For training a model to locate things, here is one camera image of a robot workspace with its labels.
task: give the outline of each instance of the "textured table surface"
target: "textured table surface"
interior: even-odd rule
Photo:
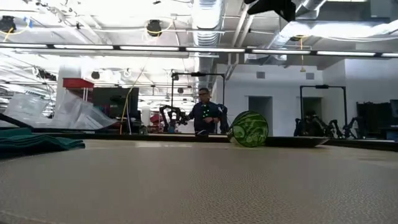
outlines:
[[[0,223],[398,223],[398,153],[87,141],[0,162]]]

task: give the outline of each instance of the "pole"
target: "pole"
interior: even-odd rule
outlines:
[[[301,120],[304,120],[303,86],[300,86],[300,112],[301,112]]]
[[[223,106],[225,106],[225,75],[223,77]]]
[[[174,74],[172,73],[172,107],[173,107],[173,99],[174,99]]]
[[[346,92],[346,87],[343,86],[343,97],[344,97],[344,122],[345,125],[347,126],[347,92]]]

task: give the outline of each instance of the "ductwork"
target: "ductwork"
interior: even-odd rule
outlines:
[[[192,13],[192,26],[194,29],[218,30],[221,28],[223,13],[223,0],[194,0]],[[195,32],[193,42],[196,47],[216,47],[220,41],[219,32]],[[213,58],[208,54],[199,53],[199,72],[210,73],[213,67]],[[212,76],[199,77],[199,88],[209,86],[213,82]]]
[[[297,21],[288,23],[271,41],[269,45],[262,46],[263,49],[283,49],[287,42],[297,36],[317,36],[326,38],[366,38],[375,35],[390,34],[392,30],[398,29],[398,22],[383,23],[382,21],[374,22],[342,22],[342,21],[314,21],[300,20],[303,17],[314,15],[309,12],[316,11],[316,16],[320,8],[326,1],[322,0],[305,0],[297,8]],[[245,63],[255,64],[281,64],[286,61],[286,55],[249,55]]]
[[[319,9],[327,0],[303,0],[296,8],[297,19],[316,19],[319,15]]]
[[[296,9],[296,18],[299,19],[316,19],[319,15],[319,9],[323,6],[323,4],[327,2],[327,0],[302,0],[301,4],[298,5]],[[298,26],[300,23],[298,22],[290,22],[288,23],[280,32],[277,34],[271,43],[265,47],[264,49],[281,49],[286,43],[295,35],[297,35]],[[256,56],[257,60],[263,59],[264,57],[268,57],[268,55],[258,55]],[[270,57],[274,57],[277,60],[286,60],[286,55],[273,55]]]

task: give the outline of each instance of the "red box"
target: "red box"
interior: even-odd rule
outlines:
[[[64,88],[94,88],[94,83],[82,78],[64,78],[62,86]]]

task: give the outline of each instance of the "teal fabric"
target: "teal fabric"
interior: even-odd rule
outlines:
[[[28,128],[0,131],[0,153],[36,154],[84,147],[83,140],[33,134]]]

